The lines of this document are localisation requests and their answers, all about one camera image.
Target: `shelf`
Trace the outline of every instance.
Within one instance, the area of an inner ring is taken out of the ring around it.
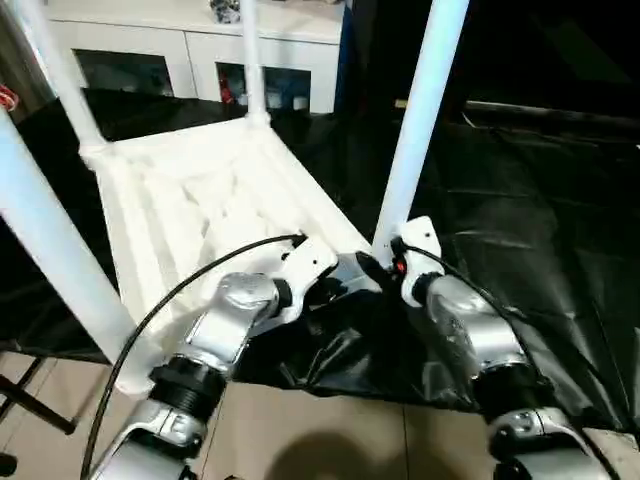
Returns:
[[[338,45],[344,4],[318,0],[258,0],[261,38]],[[50,20],[241,35],[240,24],[220,24],[208,0],[49,0]]]

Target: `cabinet door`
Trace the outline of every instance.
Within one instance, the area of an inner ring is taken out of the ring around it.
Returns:
[[[193,98],[184,32],[81,22],[51,22],[83,87]]]
[[[242,88],[237,77],[241,77],[240,83],[244,82],[242,37],[187,33],[187,45],[198,97],[215,101],[227,100],[230,93],[236,97]],[[274,102],[291,104],[292,98],[300,106],[306,95],[311,112],[333,111],[338,45],[261,38],[258,48],[265,67],[268,106],[273,107]],[[287,89],[293,93],[283,92]]]

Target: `black plastic sheet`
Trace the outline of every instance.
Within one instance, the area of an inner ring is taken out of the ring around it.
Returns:
[[[110,139],[220,121],[210,102],[89,92]],[[273,126],[336,204],[372,237],[399,125],[367,116],[274,115]],[[113,271],[95,180],[59,105],[21,131],[92,250]],[[615,397],[640,415],[640,179],[634,145],[441,125],[412,215],[431,215],[444,256],[535,324],[521,325],[542,372],[582,424],[624,429]],[[8,229],[0,346],[103,360]],[[38,296],[19,289],[38,284]],[[53,302],[43,314],[37,307]],[[571,340],[605,391],[558,341]],[[428,321],[392,295],[360,292],[256,339],[238,379],[316,395],[357,395],[473,410]]]

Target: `floor tile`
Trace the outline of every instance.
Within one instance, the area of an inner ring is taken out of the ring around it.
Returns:
[[[405,406],[410,480],[490,480],[486,426],[478,415]]]
[[[222,400],[220,401],[219,407],[222,406],[224,402],[224,395]],[[191,462],[191,471],[198,475],[198,478],[201,479],[204,475],[204,469],[209,458],[209,454],[211,453],[211,446],[213,445],[213,438],[216,432],[216,428],[218,426],[218,421],[220,419],[220,411],[221,408],[216,408],[216,411],[211,416],[211,420],[209,420],[209,424],[207,425],[207,438],[202,444],[202,450],[200,451],[200,455],[198,458],[194,459]]]
[[[20,428],[7,445],[7,453],[18,458],[16,480],[50,478],[54,480],[79,477],[82,454],[97,393],[101,391],[104,373],[101,365],[60,360],[40,389],[38,399],[67,418],[77,418],[78,427],[66,436],[34,415],[26,415]],[[115,393],[105,416],[96,458],[109,444],[129,415],[134,401]]]
[[[406,480],[402,407],[231,384],[204,480]]]

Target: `white pvc pipe frame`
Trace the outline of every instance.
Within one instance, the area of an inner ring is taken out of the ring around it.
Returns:
[[[78,136],[81,153],[84,149],[106,147],[107,142],[61,55],[40,0],[21,0],[14,2],[14,7],[16,4],[17,14],[31,26],[30,33]],[[409,215],[468,4],[469,0],[433,0],[431,6],[374,238],[374,254],[383,265],[391,261],[390,239]],[[248,118],[254,124],[267,124],[256,0],[242,0],[241,8]],[[0,208],[4,220],[113,363],[135,322],[6,113],[0,114],[0,142]],[[157,353],[151,342],[142,339],[121,374],[119,387],[129,393],[147,389],[147,374],[157,360]]]
[[[468,6],[469,0],[433,0],[431,4],[373,238],[373,254],[385,267],[391,265],[391,240],[409,218]]]

